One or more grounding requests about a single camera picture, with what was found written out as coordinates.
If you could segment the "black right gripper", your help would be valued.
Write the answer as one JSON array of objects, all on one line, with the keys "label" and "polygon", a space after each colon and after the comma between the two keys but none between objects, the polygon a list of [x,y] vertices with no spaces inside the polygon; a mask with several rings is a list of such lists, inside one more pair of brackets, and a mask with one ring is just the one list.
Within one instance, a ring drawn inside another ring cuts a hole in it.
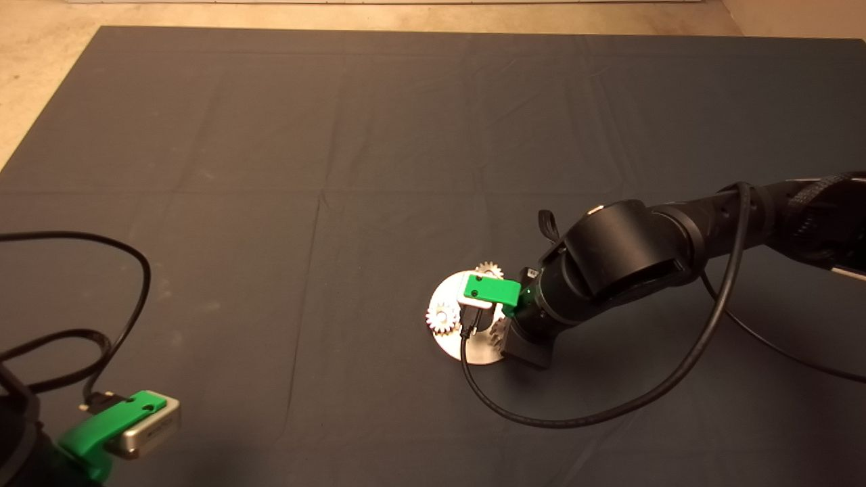
[{"label": "black right gripper", "polygon": [[507,312],[502,326],[501,354],[530,367],[547,369],[551,366],[553,349],[562,327],[545,308],[539,275],[541,272],[531,267],[525,267],[519,273],[522,289],[518,304]]}]

